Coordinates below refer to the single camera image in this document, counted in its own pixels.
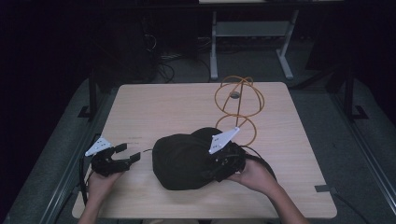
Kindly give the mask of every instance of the white triangular marker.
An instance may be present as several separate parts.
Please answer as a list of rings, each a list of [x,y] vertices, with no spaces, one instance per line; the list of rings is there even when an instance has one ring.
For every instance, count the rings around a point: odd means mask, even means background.
[[[235,127],[225,133],[219,133],[213,135],[212,144],[210,145],[209,153],[212,155],[213,153],[216,153],[217,151],[224,148],[225,145],[227,145],[227,143],[230,142],[231,139],[233,139],[233,137],[236,136],[238,132],[239,132],[239,128]]]
[[[100,152],[108,147],[111,147],[111,143],[109,143],[104,137],[100,136],[100,138],[85,153],[85,156],[91,156],[92,154]]]

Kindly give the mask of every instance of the wooden tabletop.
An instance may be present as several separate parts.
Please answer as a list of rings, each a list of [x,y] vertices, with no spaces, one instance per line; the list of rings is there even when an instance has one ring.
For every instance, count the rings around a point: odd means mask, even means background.
[[[215,104],[219,83],[148,84],[120,87],[102,136],[113,146],[128,143],[128,149],[113,156],[125,159],[152,148],[155,142],[174,133],[192,133],[214,127],[224,116]],[[329,192],[316,192],[325,185],[318,162],[306,137],[289,91],[278,82],[254,83],[265,105],[250,119],[258,132],[250,145],[272,166],[278,182],[306,217],[335,217]],[[228,90],[222,89],[221,105]],[[242,114],[259,107],[254,91],[244,88]],[[228,103],[233,110],[236,100]],[[235,119],[224,119],[219,128],[228,131]],[[249,124],[233,139],[246,144],[253,136]],[[78,196],[73,216],[80,217],[84,205]],[[255,218],[277,217],[270,201],[258,192],[232,181],[214,181],[201,189],[172,191],[162,187],[152,172],[151,152],[131,166],[116,183],[102,207],[100,217],[114,218]]]

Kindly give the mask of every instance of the wire hat stand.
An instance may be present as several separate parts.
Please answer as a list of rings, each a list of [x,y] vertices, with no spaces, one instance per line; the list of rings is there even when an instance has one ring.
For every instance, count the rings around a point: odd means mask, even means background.
[[[252,90],[256,97],[257,97],[257,105],[258,108],[257,110],[253,110],[248,112],[247,114],[243,114],[241,112],[242,110],[242,102],[244,99],[244,91],[247,91],[247,88]],[[223,104],[219,103],[219,93],[226,91],[227,96],[225,97],[225,101]],[[230,112],[230,106],[229,103],[232,100],[238,100],[237,106],[232,106],[234,112]],[[257,136],[257,128],[256,125],[253,123],[253,121],[250,119],[250,117],[253,117],[257,114],[259,114],[263,109],[264,109],[264,96],[262,93],[256,89],[253,86],[253,78],[251,77],[238,77],[238,76],[229,76],[226,77],[222,80],[220,87],[216,90],[215,93],[215,103],[216,106],[221,110],[225,115],[221,117],[218,122],[216,123],[216,128],[218,128],[219,124],[226,118],[235,118],[235,127],[238,127],[241,129],[241,127],[246,124],[250,123],[250,125],[253,127],[254,134],[252,139],[245,144],[245,146],[249,146],[254,142]]]

